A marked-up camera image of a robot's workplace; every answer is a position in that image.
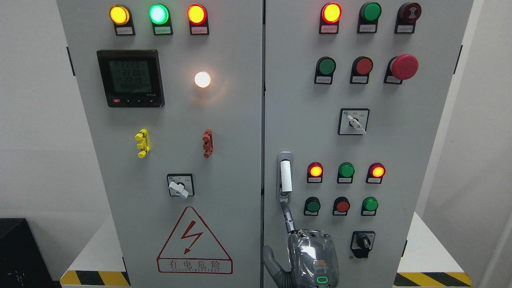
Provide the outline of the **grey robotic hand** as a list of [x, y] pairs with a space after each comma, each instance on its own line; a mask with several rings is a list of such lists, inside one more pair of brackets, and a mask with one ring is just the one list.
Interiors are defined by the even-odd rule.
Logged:
[[299, 230], [294, 226], [288, 204], [281, 202], [288, 232], [291, 271], [285, 271], [264, 246], [262, 261], [278, 288], [336, 288], [340, 280], [338, 258], [329, 234]]

